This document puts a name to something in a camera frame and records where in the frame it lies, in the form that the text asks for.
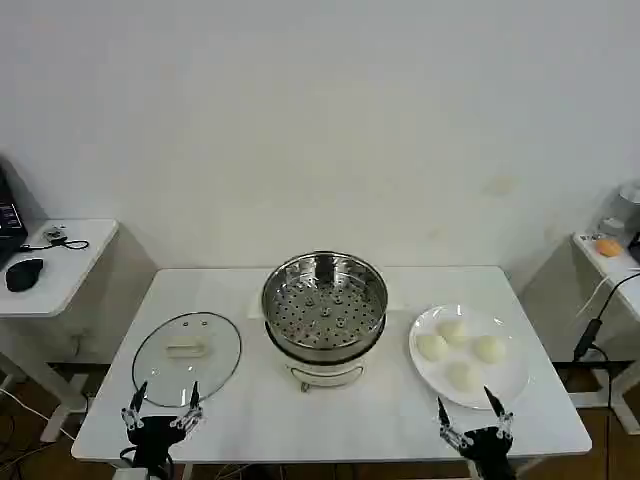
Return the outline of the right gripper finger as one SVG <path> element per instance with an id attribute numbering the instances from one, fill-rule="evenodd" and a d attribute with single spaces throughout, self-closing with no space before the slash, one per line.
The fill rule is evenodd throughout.
<path id="1" fill-rule="evenodd" d="M 505 440 L 511 440 L 513 438 L 511 427 L 514 414 L 504 408 L 499 398 L 495 396 L 487 386 L 484 386 L 484 391 L 487 399 L 489 400 L 491 408 L 497 417 L 496 436 L 498 438 L 504 438 Z"/>
<path id="2" fill-rule="evenodd" d="M 437 398 L 437 405 L 440 438 L 458 453 L 463 453 L 471 446 L 471 440 L 464 433 L 460 432 L 452 425 L 446 408 L 440 397 Z"/>

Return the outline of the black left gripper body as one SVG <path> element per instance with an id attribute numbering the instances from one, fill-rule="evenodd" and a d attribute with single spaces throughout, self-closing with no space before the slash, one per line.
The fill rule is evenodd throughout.
<path id="1" fill-rule="evenodd" d="M 169 449 L 186 438 L 186 430 L 176 417 L 144 417 L 127 437 L 135 447 L 134 468 L 164 468 L 173 465 Z"/>

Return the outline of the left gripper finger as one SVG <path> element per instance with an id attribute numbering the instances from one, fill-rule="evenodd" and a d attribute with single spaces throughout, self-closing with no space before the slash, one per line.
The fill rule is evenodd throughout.
<path id="1" fill-rule="evenodd" d="M 141 387 L 138 388 L 132 396 L 129 406 L 121 409 L 121 417 L 129 431 L 143 427 L 143 422 L 139 412 L 143 400 L 145 399 L 147 385 L 148 382 L 144 381 Z"/>
<path id="2" fill-rule="evenodd" d="M 181 431 L 192 431 L 203 418 L 203 409 L 200 406 L 199 385 L 195 381 L 193 384 L 189 409 L 179 417 L 170 422 L 170 426 Z"/>

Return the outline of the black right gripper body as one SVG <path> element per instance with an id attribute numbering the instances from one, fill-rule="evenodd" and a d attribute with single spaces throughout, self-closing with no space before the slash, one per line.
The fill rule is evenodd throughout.
<path id="1" fill-rule="evenodd" d="M 481 479 L 515 479 L 516 473 L 508 460 L 513 436 L 497 426 L 464 433 L 460 454 L 470 460 Z"/>

